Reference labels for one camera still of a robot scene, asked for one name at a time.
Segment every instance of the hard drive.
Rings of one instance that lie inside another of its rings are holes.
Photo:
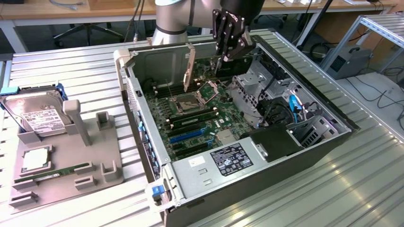
[[[61,134],[72,124],[62,113],[66,100],[62,85],[41,87],[4,87],[0,92],[0,107],[21,127],[21,132],[34,131],[41,137]]]

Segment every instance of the power supply label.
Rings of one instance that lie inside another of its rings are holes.
[[[210,152],[210,156],[222,176],[232,175],[253,165],[240,143]]]
[[[61,118],[54,109],[22,113],[21,115],[36,133],[64,129]]]

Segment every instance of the metal slotted surface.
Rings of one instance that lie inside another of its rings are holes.
[[[404,17],[401,15],[362,16],[360,23],[404,48]]]
[[[281,36],[265,30],[254,31],[253,35],[262,36],[361,131],[312,168],[193,226],[402,225],[404,149],[398,140]],[[190,40],[206,38],[209,36],[197,36]],[[84,118],[104,110],[117,117],[125,183],[9,216],[8,165],[13,163],[16,125],[5,117],[0,121],[0,226],[25,223],[33,226],[162,225],[158,214],[148,209],[142,193],[146,180],[113,72],[112,52],[128,47],[134,45],[113,44],[14,56],[10,86],[60,80],[69,98],[77,98],[82,103]]]

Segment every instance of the office chair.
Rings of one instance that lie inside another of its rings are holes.
[[[100,32],[104,32],[109,35],[113,35],[118,38],[118,42],[124,42],[124,36],[109,30],[109,28],[112,28],[112,25],[110,25],[110,22],[106,22],[106,28],[102,28],[102,27],[98,27],[96,25],[98,25],[100,23],[84,23],[78,26],[74,26],[74,24],[69,24],[70,28],[69,30],[66,30],[64,33],[53,36],[53,42],[54,42],[54,45],[57,47],[62,47],[62,41],[60,40],[61,38],[66,37],[68,35],[81,31],[81,30],[85,30],[86,31],[86,45],[90,46],[90,34],[92,34],[92,30],[96,30],[96,31],[100,31]]]
[[[280,29],[284,27],[284,23],[285,23],[285,21],[288,19],[288,15],[286,14],[282,14],[281,17],[274,17],[272,15],[258,15],[258,17],[254,18],[253,22],[257,23],[261,17],[266,17],[269,20],[277,21],[280,23],[278,24],[278,28]]]

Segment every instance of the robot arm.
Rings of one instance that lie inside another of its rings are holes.
[[[156,0],[153,45],[185,42],[186,26],[213,29],[221,62],[242,57],[253,48],[249,24],[264,0]]]
[[[242,57],[254,48],[249,24],[262,4],[264,0],[220,0],[221,10],[212,11],[216,55],[222,56],[222,61]]]

